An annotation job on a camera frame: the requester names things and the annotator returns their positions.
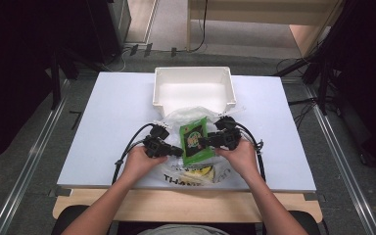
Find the snack package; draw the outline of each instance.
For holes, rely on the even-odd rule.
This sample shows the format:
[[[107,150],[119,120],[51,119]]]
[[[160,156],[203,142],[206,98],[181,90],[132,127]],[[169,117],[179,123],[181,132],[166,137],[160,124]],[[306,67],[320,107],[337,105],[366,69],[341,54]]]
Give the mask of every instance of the snack package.
[[[182,159],[185,165],[195,164],[214,156],[210,147],[202,148],[198,139],[207,137],[207,118],[203,117],[179,128],[182,150]]]
[[[168,163],[162,164],[163,180],[179,186],[204,186],[225,180],[234,170],[223,157],[213,157],[210,160],[212,162],[184,165],[176,159],[170,159]]]

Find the black cable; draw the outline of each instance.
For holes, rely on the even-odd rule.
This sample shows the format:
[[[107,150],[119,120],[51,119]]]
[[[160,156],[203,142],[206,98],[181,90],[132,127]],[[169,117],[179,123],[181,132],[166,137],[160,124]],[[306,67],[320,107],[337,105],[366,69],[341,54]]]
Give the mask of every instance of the black cable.
[[[133,143],[133,140],[136,138],[136,136],[138,136],[138,134],[143,130],[145,129],[146,127],[148,126],[155,126],[154,124],[152,123],[148,123],[148,124],[145,124],[144,126],[140,127],[138,131],[136,131],[136,133],[133,135],[133,137],[130,139],[129,143],[127,144],[126,148],[124,149],[123,151],[123,154],[121,155],[120,159],[115,163],[116,165],[116,170],[115,170],[115,174],[113,176],[113,180],[112,180],[112,184],[114,184],[116,182],[116,179],[118,178],[118,172],[120,170],[120,167],[121,165],[123,164],[123,159],[124,157],[126,157],[127,153],[129,153],[129,151],[134,147],[136,146],[136,143],[132,145]]]
[[[300,74],[301,74],[301,77],[305,74],[304,72],[300,71],[299,69],[296,69],[296,71],[298,71]]]
[[[333,99],[334,99],[333,96],[326,96],[326,98],[331,99],[331,100],[326,100],[327,103],[332,103],[333,102]],[[317,97],[311,97],[311,98],[307,98],[307,99],[303,99],[303,100],[298,100],[298,101],[289,101],[288,105],[289,106],[294,106],[294,105],[303,104],[303,103],[307,103],[307,102],[317,102],[317,101],[318,101]]]
[[[301,110],[301,114],[294,118],[295,124],[297,125],[297,129],[301,127],[301,123],[304,120],[307,113],[311,111],[313,107],[315,107],[316,103],[309,103],[304,106],[304,108]]]
[[[261,156],[261,152],[260,152],[260,149],[261,149],[261,142],[257,142],[255,137],[253,136],[252,132],[250,132],[249,129],[246,128],[246,126],[240,124],[239,122],[236,122],[236,121],[231,121],[231,120],[224,120],[222,121],[222,123],[231,123],[231,124],[236,124],[238,126],[240,126],[241,128],[243,128],[244,131],[246,131],[246,133],[250,136],[250,138],[252,138],[253,140],[253,145],[255,146],[255,149],[256,149],[256,154],[258,155],[258,167],[260,169],[260,175],[261,175],[261,178],[265,180],[265,173],[264,173],[264,165],[263,165],[263,159],[262,159],[262,156]]]
[[[328,229],[328,225],[325,222],[325,219],[322,219],[322,224],[323,224],[323,227],[325,228],[326,235],[329,235],[329,229]]]
[[[201,26],[201,19],[198,19],[198,26],[200,27],[200,31],[201,31],[201,33],[203,34],[203,38],[205,38],[205,30],[203,29],[203,27]],[[207,48],[209,48],[209,45],[207,45],[207,43],[206,43],[206,49],[204,49],[204,51],[206,51],[207,50]]]
[[[209,0],[206,0],[206,9],[204,10],[204,19],[203,19],[203,40],[201,41],[201,44],[195,48],[194,50],[190,50],[188,51],[189,53],[193,53],[193,52],[196,52],[198,51],[198,49],[200,49],[203,44],[204,44],[204,41],[206,40],[206,20],[207,20],[207,6],[209,5]]]
[[[285,61],[291,60],[291,59],[293,59],[293,58],[283,59],[279,63],[277,63],[277,65],[276,65],[276,72],[279,72],[279,66],[280,66],[280,64],[282,64]]]

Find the forearm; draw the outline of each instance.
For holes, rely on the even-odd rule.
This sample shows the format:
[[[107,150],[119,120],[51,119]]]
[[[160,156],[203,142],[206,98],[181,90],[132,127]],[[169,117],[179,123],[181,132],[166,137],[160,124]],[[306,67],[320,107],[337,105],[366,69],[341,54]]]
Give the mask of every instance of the forearm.
[[[306,234],[300,224],[277,200],[258,172],[244,177],[252,191],[269,234]]]
[[[119,178],[106,193],[81,214],[63,234],[106,234],[133,182]]]

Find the hand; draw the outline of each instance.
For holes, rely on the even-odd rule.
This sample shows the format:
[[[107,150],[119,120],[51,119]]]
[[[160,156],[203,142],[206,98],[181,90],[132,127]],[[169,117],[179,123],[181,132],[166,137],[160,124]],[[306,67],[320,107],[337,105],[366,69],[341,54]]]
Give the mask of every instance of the hand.
[[[136,146],[130,150],[121,177],[128,177],[136,183],[136,181],[145,176],[155,165],[162,164],[167,160],[167,157],[149,158],[145,151],[145,147],[141,146]]]
[[[259,172],[255,148],[252,143],[243,138],[240,139],[235,150],[228,151],[216,148],[215,152],[225,157],[243,178],[250,173]]]

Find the white plastic bin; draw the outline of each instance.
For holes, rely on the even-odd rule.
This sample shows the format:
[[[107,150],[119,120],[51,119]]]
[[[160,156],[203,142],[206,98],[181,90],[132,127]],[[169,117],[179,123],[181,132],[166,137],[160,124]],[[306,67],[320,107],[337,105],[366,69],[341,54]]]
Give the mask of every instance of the white plastic bin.
[[[153,105],[163,117],[186,107],[229,111],[236,105],[230,68],[156,68]]]

